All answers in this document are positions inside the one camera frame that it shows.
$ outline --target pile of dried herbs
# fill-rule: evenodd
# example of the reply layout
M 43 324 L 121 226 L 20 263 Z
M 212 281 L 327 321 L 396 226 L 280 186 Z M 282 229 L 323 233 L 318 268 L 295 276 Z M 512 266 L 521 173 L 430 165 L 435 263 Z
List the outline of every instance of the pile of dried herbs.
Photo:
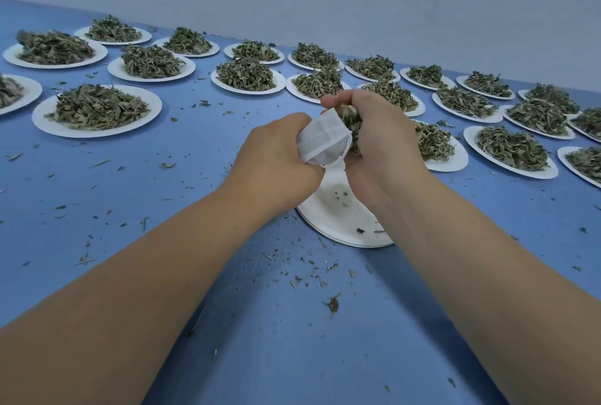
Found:
M 23 46 L 18 58 L 37 65 L 70 65 L 88 60 L 96 53 L 85 40 L 56 30 L 29 33 L 21 29 L 17 41 Z
M 429 123 L 414 122 L 419 152 L 424 161 L 448 161 L 455 153 L 455 146 L 449 142 L 451 133 Z
M 438 65 L 412 67 L 407 75 L 410 79 L 428 87 L 440 89 L 447 86 L 442 82 L 442 68 Z
M 381 55 L 369 57 L 364 60 L 346 60 L 346 64 L 349 65 L 351 69 L 357 71 L 359 74 L 364 75 L 368 79 L 388 81 L 392 80 L 393 78 L 394 63 L 390 59 L 382 57 Z
M 8 107 L 21 99 L 24 90 L 16 81 L 0 74 L 0 109 Z
M 530 97 L 507 110 L 507 115 L 525 127 L 537 131 L 555 135 L 567 134 L 566 116 L 551 101 Z
M 299 92 L 303 95 L 320 99 L 323 95 L 335 95 L 342 88 L 342 75 L 336 66 L 312 74 L 301 74 L 293 81 Z
M 183 60 L 156 44 L 150 47 L 126 46 L 121 58 L 129 75 L 143 79 L 176 76 L 185 65 Z
M 276 51 L 263 44 L 261 41 L 250 41 L 248 39 L 244 39 L 242 44 L 237 45 L 231 51 L 238 59 L 274 61 L 280 57 Z
M 403 112 L 411 112 L 418 105 L 409 90 L 401 88 L 399 84 L 394 82 L 372 82 L 371 84 L 365 84 L 363 89 L 377 93 L 391 104 L 399 106 L 403 109 Z
M 465 79 L 465 84 L 474 90 L 482 91 L 493 96 L 509 97 L 511 91 L 509 85 L 501 82 L 501 75 L 482 74 L 478 71 L 472 71 L 470 77 Z
M 334 54 L 332 52 L 326 52 L 317 44 L 304 44 L 299 42 L 298 47 L 292 51 L 292 58 L 302 65 L 315 69 L 338 66 L 338 59 Z
M 601 184 L 601 147 L 576 150 L 566 159 L 579 173 Z
M 547 150 L 524 131 L 512 134 L 505 127 L 485 127 L 476 136 L 476 144 L 516 169 L 539 171 L 547 167 Z
M 198 31 L 177 27 L 163 47 L 177 54 L 200 55 L 210 51 L 213 44 Z
M 107 15 L 102 20 L 95 19 L 85 35 L 90 39 L 102 42 L 137 41 L 142 37 L 142 33 L 137 29 L 111 15 Z
M 274 75 L 259 60 L 237 59 L 217 66 L 219 80 L 230 87 L 246 91 L 275 88 Z
M 585 133 L 601 139 L 601 107 L 584 109 L 578 117 L 572 119 L 572 123 Z
M 361 151 L 359 151 L 359 145 L 357 140 L 359 138 L 359 129 L 361 128 L 362 119 L 357 109 L 355 109 L 351 105 L 340 105 L 336 108 L 336 113 L 338 113 L 338 117 L 344 123 L 344 126 L 349 129 L 352 133 L 353 142 L 350 146 L 349 153 L 354 153 L 355 155 L 360 155 Z
M 551 101 L 566 115 L 580 112 L 580 107 L 570 99 L 570 95 L 553 85 L 536 84 L 536 88 L 530 90 L 527 97 L 537 97 Z
M 139 97 L 102 85 L 82 84 L 57 98 L 56 110 L 46 117 L 71 129 L 98 131 L 122 127 L 150 111 Z
M 496 105 L 490 104 L 485 96 L 456 87 L 440 89 L 436 94 L 443 105 L 469 117 L 484 119 L 499 110 Z

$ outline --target white wall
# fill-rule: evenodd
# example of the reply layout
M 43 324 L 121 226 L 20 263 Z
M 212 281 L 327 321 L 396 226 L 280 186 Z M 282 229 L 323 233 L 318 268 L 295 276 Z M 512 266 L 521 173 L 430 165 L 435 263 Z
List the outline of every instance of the white wall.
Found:
M 601 91 L 599 0 L 26 0 Z

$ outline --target blue surface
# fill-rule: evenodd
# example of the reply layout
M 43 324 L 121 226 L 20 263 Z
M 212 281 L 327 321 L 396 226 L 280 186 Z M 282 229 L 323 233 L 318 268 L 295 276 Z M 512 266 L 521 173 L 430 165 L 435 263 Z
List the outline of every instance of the blue surface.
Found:
M 0 0 L 0 10 L 2 50 L 14 43 L 20 28 L 73 32 L 101 17 L 8 0 Z M 169 35 L 160 29 L 153 38 Z M 222 49 L 235 42 L 210 39 Z M 39 81 L 44 87 L 40 100 L 52 96 L 51 88 L 62 80 L 65 89 L 83 82 L 136 85 L 163 101 L 159 117 L 145 127 L 85 143 L 39 131 L 31 121 L 35 104 L 0 116 L 0 190 L 5 190 L 0 194 L 0 325 L 138 238 L 144 217 L 149 217 L 150 229 L 217 187 L 252 127 L 290 112 L 313 117 L 320 112 L 319 105 L 285 90 L 245 99 L 218 89 L 208 75 L 226 61 L 222 51 L 196 59 L 192 76 L 164 84 L 111 80 L 105 64 L 119 54 L 110 47 L 102 62 L 72 70 L 26 69 L 0 61 L 0 72 Z M 287 61 L 275 69 L 286 77 L 297 73 Z M 85 77 L 94 71 L 94 79 Z M 452 79 L 460 75 L 445 74 Z M 343 75 L 351 86 L 362 83 L 346 71 Z M 197 80 L 200 76 L 206 79 Z M 419 120 L 446 119 L 456 126 L 455 135 L 474 124 L 447 115 L 434 105 L 431 92 L 401 83 L 426 104 Z M 516 92 L 533 86 L 510 85 Z M 598 93 L 569 92 L 584 107 L 601 105 Z M 191 108 L 201 99 L 211 106 Z M 226 110 L 234 114 L 222 115 Z M 565 145 L 594 144 L 580 135 L 569 142 L 537 139 L 553 153 Z M 440 179 L 546 264 L 601 297 L 601 211 L 594 207 L 601 206 L 601 191 L 570 173 L 555 155 L 559 177 L 533 181 L 466 148 L 467 168 L 441 173 Z M 4 159 L 15 153 L 23 155 L 12 162 Z M 109 163 L 90 168 L 104 159 Z M 173 162 L 173 169 L 161 168 L 161 163 Z M 126 168 L 117 171 L 119 166 Z M 56 210 L 59 205 L 67 208 Z M 91 245 L 85 247 L 88 240 Z M 74 266 L 86 252 L 97 261 Z M 320 270 L 339 264 L 327 273 L 326 288 L 311 277 L 309 259 Z M 354 279 L 349 270 L 355 271 Z M 294 275 L 308 287 L 292 288 Z M 322 301 L 339 292 L 340 311 L 330 319 Z M 195 332 L 188 337 L 193 325 Z M 394 246 L 360 250 L 339 245 L 290 212 L 262 228 L 230 261 L 176 342 L 145 404 L 366 402 L 506 403 Z

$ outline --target round plate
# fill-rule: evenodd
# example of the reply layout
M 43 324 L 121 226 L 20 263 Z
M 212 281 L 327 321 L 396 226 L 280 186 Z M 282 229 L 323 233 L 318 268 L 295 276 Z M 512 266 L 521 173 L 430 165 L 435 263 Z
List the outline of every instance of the round plate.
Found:
M 559 169 L 557 168 L 557 165 L 549 157 L 547 157 L 548 167 L 546 167 L 544 170 L 537 171 L 518 169 L 516 167 L 509 166 L 508 164 L 505 164 L 496 158 L 491 157 L 488 153 L 486 153 L 484 150 L 478 147 L 478 144 L 476 143 L 476 136 L 482 129 L 484 129 L 484 127 L 467 127 L 463 130 L 463 137 L 465 137 L 465 140 L 468 142 L 468 144 L 470 144 L 471 148 L 476 150 L 484 158 L 489 159 L 493 163 L 507 170 L 515 172 L 516 174 L 524 175 L 526 177 L 532 177 L 533 179 L 553 179 L 557 177 L 557 174 L 559 174 Z
M 359 79 L 367 80 L 367 81 L 369 81 L 369 82 L 378 82 L 378 81 L 377 81 L 377 80 L 375 80 L 375 79 L 370 79 L 370 78 L 368 78 L 368 77 L 365 77 L 363 74 L 360 74 L 360 73 L 358 73 L 358 72 L 357 72 L 357 71 L 355 71 L 353 68 L 351 68 L 349 65 L 346 65 L 346 66 L 345 66 L 345 68 L 346 68 L 346 70 L 347 70 L 347 71 L 348 71 L 350 74 L 352 74 L 352 75 L 353 75 L 353 76 L 355 76 L 355 77 L 358 77 Z M 393 69 L 393 78 L 392 78 L 392 80 L 389 80 L 388 82 L 398 82 L 398 81 L 400 81 L 400 80 L 401 80 L 401 76 L 398 74 L 398 72 L 396 72 L 396 71 Z
M 102 44 L 90 40 L 87 40 L 87 43 L 94 49 L 96 52 L 95 55 L 88 60 L 80 61 L 79 63 L 71 63 L 69 65 L 38 65 L 37 63 L 30 63 L 28 61 L 21 60 L 17 57 L 17 55 L 20 55 L 23 51 L 23 46 L 21 44 L 14 44 L 6 49 L 3 53 L 3 57 L 9 63 L 17 66 L 34 67 L 36 69 L 67 69 L 69 67 L 91 65 L 92 63 L 102 60 L 108 55 L 109 51 Z
M 362 89 L 366 85 L 367 84 L 361 84 L 357 88 Z M 405 115 L 407 115 L 408 117 L 417 117 L 418 115 L 422 115 L 425 112 L 425 104 L 420 98 L 416 97 L 413 93 L 411 93 L 411 97 L 415 99 L 417 107 L 409 112 L 405 112 Z
M 321 104 L 321 100 L 319 100 L 315 97 L 303 95 L 301 92 L 299 92 L 299 90 L 296 88 L 296 85 L 294 83 L 294 81 L 296 80 L 296 78 L 299 75 L 301 75 L 301 74 L 297 74 L 295 76 L 288 77 L 288 79 L 286 80 L 286 90 L 288 90 L 294 96 L 299 97 L 305 101 L 314 102 L 315 104 Z M 343 89 L 350 90 L 349 84 L 346 84 L 345 82 L 340 82 L 340 84 L 342 85 Z
M 154 41 L 153 45 L 158 45 L 159 47 L 164 47 L 165 43 L 167 41 L 169 41 L 169 39 L 171 39 L 170 37 L 164 37 L 162 39 L 157 39 L 156 41 Z M 217 44 L 215 44 L 213 41 L 208 41 L 209 44 L 211 44 L 211 48 L 209 50 L 207 50 L 205 53 L 203 54 L 178 54 L 177 52 L 174 52 L 172 50 L 169 50 L 169 52 L 171 52 L 174 55 L 177 55 L 178 57 L 186 57 L 188 59 L 200 59 L 203 57 L 210 57 L 211 55 L 216 54 L 217 52 L 219 52 L 219 46 Z
M 265 91 L 246 91 L 235 89 L 234 87 L 230 87 L 229 85 L 224 84 L 219 80 L 217 76 L 217 70 L 211 73 L 211 80 L 224 90 L 233 91 L 234 93 L 241 93 L 243 95 L 271 95 L 272 93 L 277 93 L 280 90 L 283 90 L 286 87 L 286 77 L 282 76 L 279 72 L 274 71 L 273 69 L 269 69 L 274 76 L 275 87 Z
M 590 177 L 587 177 L 584 174 L 582 174 L 578 169 L 576 169 L 574 166 L 572 166 L 572 164 L 566 158 L 566 155 L 568 155 L 569 153 L 575 152 L 575 151 L 580 150 L 582 148 L 583 147 L 562 147 L 559 150 L 557 150 L 557 158 L 560 159 L 560 161 L 562 162 L 562 164 L 564 166 L 566 166 L 567 169 L 571 170 L 573 173 L 575 173 L 581 179 L 589 182 L 590 184 L 595 185 L 597 188 L 601 188 L 601 183 L 596 182 L 593 179 L 591 179 Z
M 385 247 L 393 243 L 375 215 L 353 195 L 342 167 L 331 167 L 315 193 L 297 207 L 317 232 L 345 245 L 360 248 Z
M 113 129 L 105 129 L 102 131 L 71 129 L 66 127 L 64 123 L 53 122 L 45 117 L 46 114 L 50 114 L 56 109 L 58 98 L 56 96 L 52 96 L 48 99 L 45 99 L 35 107 L 34 112 L 31 115 L 31 119 L 36 127 L 40 128 L 44 132 L 47 132 L 48 134 L 62 137 L 90 138 L 112 136 L 121 132 L 131 131 L 132 129 L 136 129 L 137 127 L 147 124 L 161 112 L 161 107 L 163 106 L 161 103 L 161 98 L 148 90 L 140 89 L 138 87 L 131 87 L 128 85 L 103 85 L 103 87 L 114 87 L 117 90 L 121 90 L 123 93 L 127 93 L 128 95 L 139 96 L 142 101 L 148 104 L 150 112 L 148 112 L 143 118 L 136 120 L 129 125 L 124 125 L 123 127 L 115 127 Z
M 127 44 L 141 44 L 146 41 L 150 41 L 152 39 L 152 34 L 146 31 L 145 29 L 137 29 L 134 27 L 136 31 L 139 31 L 142 36 L 140 39 L 136 39 L 135 41 L 125 41 L 125 42 L 104 42 L 104 41 L 96 41 L 96 39 L 92 39 L 91 37 L 87 37 L 85 34 L 90 30 L 91 27 L 84 27 L 82 29 L 77 30 L 73 33 L 75 36 L 80 37 L 81 39 L 85 39 L 86 41 L 97 42 L 98 44 L 102 44 L 105 46 L 124 46 Z
M 12 79 L 22 86 L 23 96 L 10 106 L 0 109 L 0 115 L 21 109 L 21 107 L 25 107 L 40 97 L 43 89 L 39 82 L 29 79 L 28 77 L 16 76 L 13 74 L 3 74 L 3 77 Z
M 563 136 L 558 136 L 558 135 L 554 135 L 554 134 L 547 134 L 546 132 L 542 132 L 539 131 L 537 129 L 533 129 L 531 127 L 526 127 L 524 125 L 522 125 L 520 122 L 518 122 L 517 120 L 512 119 L 508 114 L 507 114 L 507 110 L 511 109 L 513 106 L 510 104 L 506 104 L 504 106 L 500 106 L 499 107 L 499 112 L 510 122 L 512 122 L 514 125 L 517 125 L 518 127 L 522 127 L 523 129 L 527 129 L 529 131 L 535 132 L 536 134 L 540 134 L 546 137 L 551 137 L 553 139 L 564 139 L 564 140 L 568 140 L 568 139 L 574 139 L 576 137 L 576 133 L 573 132 L 569 127 L 566 127 L 567 129 L 567 135 L 563 135 Z
M 434 90 L 434 91 L 438 90 L 436 87 L 430 87 L 428 85 L 420 84 L 419 82 L 416 82 L 413 79 L 411 79 L 411 77 L 408 76 L 408 72 L 410 70 L 411 70 L 410 67 L 406 67 L 406 68 L 403 68 L 398 73 L 403 79 L 405 79 L 407 82 L 411 82 L 413 85 L 417 85 L 418 87 L 422 87 L 423 89 L 427 89 L 427 90 Z M 440 80 L 450 89 L 454 89 L 455 87 L 457 87 L 457 84 L 455 82 L 453 82 L 452 80 L 450 80 L 447 76 L 442 76 L 440 78 Z
M 337 59 L 337 60 L 338 60 L 338 70 L 342 71 L 344 69 L 344 63 L 342 61 L 340 61 L 340 59 Z M 305 66 L 305 65 L 300 64 L 298 61 L 296 61 L 294 58 L 292 58 L 292 54 L 288 54 L 288 61 L 295 66 L 302 67 L 303 69 L 306 69 L 309 71 L 316 71 L 316 70 L 319 71 L 319 69 L 315 69 L 314 67 Z
M 464 114 L 457 112 L 451 108 L 448 108 L 447 106 L 445 106 L 442 103 L 442 100 L 436 93 L 432 93 L 432 100 L 434 100 L 434 103 L 436 105 L 438 105 L 439 107 L 441 107 L 442 109 L 444 109 L 445 111 L 450 112 L 453 115 L 456 115 L 457 117 L 461 117 L 462 119 L 471 120 L 473 122 L 479 122 L 479 123 L 499 123 L 499 122 L 503 121 L 503 114 L 500 111 L 495 112 L 494 114 L 492 114 L 489 117 L 484 117 L 482 119 L 479 119 L 476 117 L 470 117 L 470 116 L 464 115 Z
M 516 97 L 516 94 L 513 91 L 511 91 L 511 90 L 509 90 L 509 91 L 511 91 L 511 96 L 495 96 L 495 95 L 491 95 L 490 93 L 485 93 L 484 91 L 478 91 L 476 89 L 473 89 L 473 88 L 471 88 L 469 85 L 467 85 L 465 83 L 465 81 L 467 80 L 468 77 L 469 76 L 459 76 L 456 79 L 457 83 L 459 85 L 461 85 L 464 89 L 468 89 L 470 91 L 473 91 L 474 93 L 477 93 L 479 95 L 483 95 L 483 96 L 486 96 L 486 97 L 491 97 L 491 98 L 494 98 L 494 99 L 503 99 L 504 101 L 509 101 L 510 99 L 514 99 Z
M 230 59 L 232 59 L 232 58 L 234 58 L 234 52 L 232 52 L 232 50 L 234 50 L 240 44 L 242 44 L 242 43 L 230 44 L 225 49 L 223 49 L 223 52 Z M 282 52 L 280 52 L 279 50 L 277 50 L 275 47 L 271 47 L 270 49 L 278 54 L 278 59 L 277 60 L 273 60 L 273 61 L 259 60 L 262 64 L 264 64 L 264 65 L 275 65 L 276 63 L 280 63 L 281 61 L 283 61 L 286 58 L 286 56 Z
M 599 137 L 595 137 L 593 135 L 590 135 L 589 133 L 587 133 L 586 131 L 580 129 L 580 127 L 577 127 L 574 123 L 572 123 L 572 120 L 574 120 L 576 117 L 578 117 L 582 112 L 578 113 L 578 114 L 567 114 L 567 124 L 570 125 L 572 128 L 574 128 L 577 132 L 579 132 L 582 135 L 585 135 L 586 137 L 588 137 L 589 139 L 594 140 L 595 142 L 599 142 L 601 143 L 601 138 Z
M 171 76 L 171 77 L 163 77 L 160 79 L 144 79 L 142 77 L 131 76 L 125 71 L 125 63 L 121 57 L 113 60 L 109 63 L 108 70 L 115 77 L 119 77 L 119 79 L 129 80 L 132 82 L 169 82 L 170 80 L 181 79 L 183 77 L 189 76 L 196 69 L 196 64 L 185 57 L 178 56 L 180 60 L 183 60 L 185 65 L 182 67 L 182 72 Z
M 449 143 L 455 146 L 455 153 L 449 157 L 448 161 L 434 161 L 433 159 L 425 161 L 424 164 L 428 169 L 435 170 L 437 172 L 455 172 L 462 170 L 468 165 L 470 156 L 468 155 L 468 151 L 465 149 L 465 147 L 462 146 L 454 136 L 451 136 Z

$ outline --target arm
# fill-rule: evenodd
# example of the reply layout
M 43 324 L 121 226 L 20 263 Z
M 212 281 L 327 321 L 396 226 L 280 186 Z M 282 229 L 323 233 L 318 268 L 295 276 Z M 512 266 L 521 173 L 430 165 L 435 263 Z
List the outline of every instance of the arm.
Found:
M 601 397 L 601 303 L 522 248 L 425 168 L 411 121 L 377 95 L 357 108 L 349 184 L 376 215 L 512 404 Z
M 139 404 L 194 309 L 260 227 L 313 193 L 292 114 L 255 128 L 214 193 L 0 330 L 0 403 Z

